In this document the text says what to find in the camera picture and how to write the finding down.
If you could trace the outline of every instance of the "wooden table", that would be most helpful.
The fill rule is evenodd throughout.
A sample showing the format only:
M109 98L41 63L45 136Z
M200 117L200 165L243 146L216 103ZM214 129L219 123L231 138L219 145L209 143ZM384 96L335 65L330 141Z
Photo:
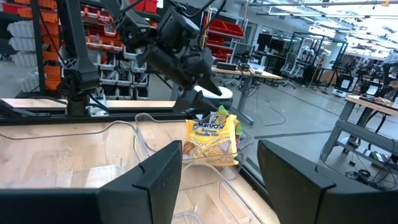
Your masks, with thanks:
M257 75L254 72L251 73L251 72L223 70L223 69L219 69L219 68L215 68L215 67L212 67L211 70L216 73L222 73L222 74L228 74L228 75L241 75L241 76L243 75L244 83L243 83L242 88L246 89L246 90L248 90L249 87L251 86L252 79L254 77L270 78L270 79L276 79L276 80L282 79L282 77L280 77L278 75L274 75L269 72L260 71L260 70L255 70L255 72L261 72L262 75ZM238 107L237 108L231 107L231 110L232 110L233 114L237 115L239 118L243 119L248 124L253 125L254 120L243 112L247 99L248 99L247 97L245 97L243 94L241 94L241 97L240 97L239 103L238 103Z
M12 106L25 108L65 107L49 100L4 100ZM159 107L173 104L173 101L108 101L108 105L115 107ZM92 133L102 130L106 125L93 123L8 126L0 127L0 133L19 138L53 136ZM174 129L174 134L176 131L185 132L183 128ZM0 184L35 179L51 173L74 173L93 167L117 165L131 168L134 166L131 160L134 136L130 126L116 124L101 134L30 140L0 137ZM84 182L86 178L87 176L74 175L69 184ZM240 175L230 181L230 184L258 217L253 218L253 223L279 223L274 211Z
M325 161L335 146L342 146L345 149L345 152L352 151L353 153L371 161L372 163L377 164L380 167L384 167L383 163L369 157L370 151L364 151L363 149L357 150L359 148L354 146L356 145L356 140L359 138L363 141L371 143L374 146L380 147L387 152L398 155L398 150L395 146L398 145L398 143L393 142L396 140L389 139L365 128L367 120L373 111L379 111L391 116L398 116L398 111L361 100L359 97L360 96L350 95L345 98L346 104L321 152L321 159ZM352 123L348 121L348 118L354 110L355 105L365 106L366 108L361 117L358 119L358 122ZM347 142L341 142L338 140L342 131L350 134ZM398 171L395 169L391 169L391 171L395 174L398 174Z

